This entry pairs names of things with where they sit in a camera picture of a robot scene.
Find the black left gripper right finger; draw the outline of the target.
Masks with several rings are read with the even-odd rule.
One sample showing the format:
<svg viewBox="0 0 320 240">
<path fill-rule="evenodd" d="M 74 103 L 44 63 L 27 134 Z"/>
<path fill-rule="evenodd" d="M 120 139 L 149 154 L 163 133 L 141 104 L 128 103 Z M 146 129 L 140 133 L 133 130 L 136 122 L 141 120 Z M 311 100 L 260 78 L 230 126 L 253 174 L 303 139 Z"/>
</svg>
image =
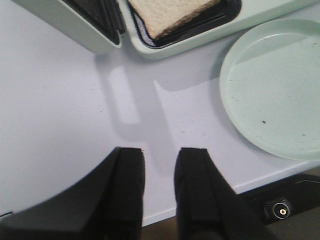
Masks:
<svg viewBox="0 0 320 240">
<path fill-rule="evenodd" d="M 204 148 L 182 148 L 174 172 L 180 240 L 268 240 L 270 232 Z"/>
</svg>

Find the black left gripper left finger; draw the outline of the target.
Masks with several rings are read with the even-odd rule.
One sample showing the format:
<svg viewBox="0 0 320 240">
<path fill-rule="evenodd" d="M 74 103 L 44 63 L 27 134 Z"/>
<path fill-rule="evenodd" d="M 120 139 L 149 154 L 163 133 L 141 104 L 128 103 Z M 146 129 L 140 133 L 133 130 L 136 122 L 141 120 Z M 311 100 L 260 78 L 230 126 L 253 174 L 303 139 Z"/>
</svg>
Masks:
<svg viewBox="0 0 320 240">
<path fill-rule="evenodd" d="M 88 175 L 58 195 L 0 222 L 3 240 L 138 240 L 145 160 L 116 147 Z"/>
</svg>

